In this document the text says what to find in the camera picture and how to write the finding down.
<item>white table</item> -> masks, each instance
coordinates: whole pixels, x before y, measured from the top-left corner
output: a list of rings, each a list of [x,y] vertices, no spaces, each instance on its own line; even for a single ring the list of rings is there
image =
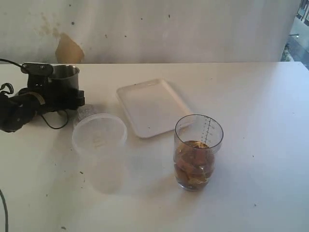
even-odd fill
[[[72,150],[71,125],[56,131],[38,118],[1,132],[0,187],[11,232],[309,230],[309,72],[301,63],[77,66],[86,102],[128,126],[124,162],[102,165],[101,180],[111,167],[117,174],[93,187]],[[26,86],[27,76],[12,65],[1,65],[0,76],[16,91]],[[117,88],[155,78],[224,129],[202,192],[176,184],[173,132],[137,138],[116,99]]]

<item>glass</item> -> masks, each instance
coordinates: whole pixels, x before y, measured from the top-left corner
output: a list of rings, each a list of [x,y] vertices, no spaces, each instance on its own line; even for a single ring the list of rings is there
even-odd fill
[[[220,149],[223,130],[205,115],[188,115],[175,127],[174,170],[178,184],[186,190],[204,188],[214,170],[214,154]]]

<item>black cable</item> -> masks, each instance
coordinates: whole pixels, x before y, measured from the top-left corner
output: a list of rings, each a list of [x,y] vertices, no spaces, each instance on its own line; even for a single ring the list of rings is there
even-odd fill
[[[49,123],[47,122],[47,120],[44,118],[43,115],[40,115],[40,116],[43,118],[43,120],[46,122],[46,124],[47,124],[51,129],[58,130],[58,129],[64,128],[64,127],[68,124],[68,122],[69,122],[69,114],[68,114],[68,112],[67,112],[66,110],[61,110],[61,111],[64,111],[64,112],[66,113],[66,115],[67,115],[67,121],[66,121],[66,123],[65,123],[63,126],[61,126],[61,127],[52,127],[51,125],[49,125]]]
[[[7,63],[10,63],[10,64],[13,64],[13,65],[15,65],[15,66],[17,66],[17,67],[21,68],[22,70],[24,70],[26,73],[28,73],[28,74],[29,74],[28,69],[26,69],[25,67],[23,67],[23,66],[22,66],[22,65],[20,65],[20,64],[15,63],[14,61],[11,61],[11,60],[8,60],[8,59],[1,59],[1,58],[0,58],[0,61],[2,61],[2,62],[7,62]]]
[[[8,215],[8,208],[6,207],[6,202],[5,202],[5,198],[4,195],[0,189],[0,196],[2,199],[2,203],[3,203],[3,208],[4,208],[4,214],[5,214],[5,232],[9,231],[9,215]]]

